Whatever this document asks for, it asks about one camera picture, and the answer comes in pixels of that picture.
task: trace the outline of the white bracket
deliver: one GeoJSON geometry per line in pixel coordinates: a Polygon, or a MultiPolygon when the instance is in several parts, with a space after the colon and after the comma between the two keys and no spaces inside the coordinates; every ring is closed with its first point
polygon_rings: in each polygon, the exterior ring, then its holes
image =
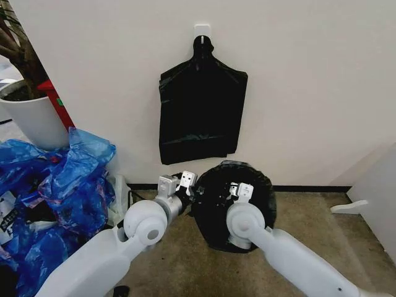
{"type": "Polygon", "coordinates": [[[158,196],[165,199],[171,197],[176,192],[178,178],[169,175],[161,175],[158,179],[158,196]]]}
{"type": "Polygon", "coordinates": [[[209,24],[196,24],[194,26],[194,39],[201,35],[208,36],[209,38],[212,37],[212,28],[210,28],[209,24]]]}
{"type": "Polygon", "coordinates": [[[180,179],[180,184],[176,188],[176,191],[180,190],[180,187],[185,187],[187,195],[191,196],[190,189],[196,184],[196,180],[197,180],[197,175],[195,173],[189,171],[183,171],[183,174],[180,179]]]}
{"type": "Polygon", "coordinates": [[[367,200],[359,200],[359,201],[352,202],[349,204],[333,206],[330,210],[332,213],[344,213],[344,214],[348,214],[348,215],[358,215],[361,213],[361,209],[368,204],[369,204],[369,202],[367,200]]]}
{"type": "Polygon", "coordinates": [[[253,194],[253,186],[251,184],[240,183],[238,189],[236,190],[236,195],[238,196],[237,202],[249,203],[250,198],[253,194]]]}

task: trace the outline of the adhesive hook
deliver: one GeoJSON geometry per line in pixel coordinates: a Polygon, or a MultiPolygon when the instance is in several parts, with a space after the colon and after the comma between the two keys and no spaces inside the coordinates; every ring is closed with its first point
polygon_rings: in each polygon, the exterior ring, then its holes
{"type": "Polygon", "coordinates": [[[194,39],[201,35],[208,36],[209,38],[212,37],[212,29],[209,24],[196,24],[194,26],[194,39]]]}

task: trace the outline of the black baseboard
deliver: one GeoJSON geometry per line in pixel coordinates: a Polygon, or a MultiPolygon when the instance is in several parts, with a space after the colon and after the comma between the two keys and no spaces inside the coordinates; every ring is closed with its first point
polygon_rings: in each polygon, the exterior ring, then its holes
{"type": "MultiPolygon", "coordinates": [[[[157,184],[128,184],[132,190],[157,190],[157,184]]],[[[273,186],[277,192],[346,193],[348,186],[273,186]]]]}
{"type": "Polygon", "coordinates": [[[12,121],[12,119],[7,119],[7,120],[5,120],[5,121],[1,121],[1,122],[0,122],[0,125],[5,124],[5,123],[8,123],[8,122],[11,122],[11,121],[12,121]]]}
{"type": "Polygon", "coordinates": [[[132,190],[157,190],[157,184],[127,184],[132,190]]]}

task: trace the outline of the black cable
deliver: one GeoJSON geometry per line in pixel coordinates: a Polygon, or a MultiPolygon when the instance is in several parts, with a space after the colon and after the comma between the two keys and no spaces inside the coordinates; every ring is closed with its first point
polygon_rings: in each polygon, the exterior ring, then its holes
{"type": "Polygon", "coordinates": [[[140,200],[147,200],[146,198],[142,197],[135,191],[129,190],[129,192],[128,192],[128,208],[131,206],[131,196],[132,196],[132,203],[136,203],[138,198],[140,200]]]}

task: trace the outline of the potted plant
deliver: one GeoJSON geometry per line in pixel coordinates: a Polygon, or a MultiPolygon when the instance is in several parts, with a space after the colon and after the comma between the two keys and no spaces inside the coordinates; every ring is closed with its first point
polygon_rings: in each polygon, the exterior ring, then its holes
{"type": "Polygon", "coordinates": [[[24,78],[0,88],[0,105],[33,144],[47,150],[67,146],[66,128],[50,99],[37,89],[48,80],[47,73],[8,0],[0,0],[0,55],[24,78]]]}

